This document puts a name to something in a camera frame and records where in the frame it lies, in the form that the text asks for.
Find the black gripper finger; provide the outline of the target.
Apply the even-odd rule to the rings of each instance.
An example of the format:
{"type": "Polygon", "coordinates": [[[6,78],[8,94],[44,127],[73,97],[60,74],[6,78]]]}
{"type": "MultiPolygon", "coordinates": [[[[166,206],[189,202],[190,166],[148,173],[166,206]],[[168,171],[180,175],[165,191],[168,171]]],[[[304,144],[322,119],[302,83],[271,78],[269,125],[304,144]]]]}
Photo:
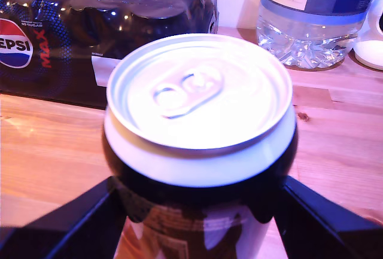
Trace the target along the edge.
{"type": "Polygon", "coordinates": [[[125,220],[109,177],[23,227],[1,227],[1,258],[113,258],[125,220]]]}
{"type": "Polygon", "coordinates": [[[288,258],[382,258],[382,226],[287,177],[275,221],[288,258]]]}

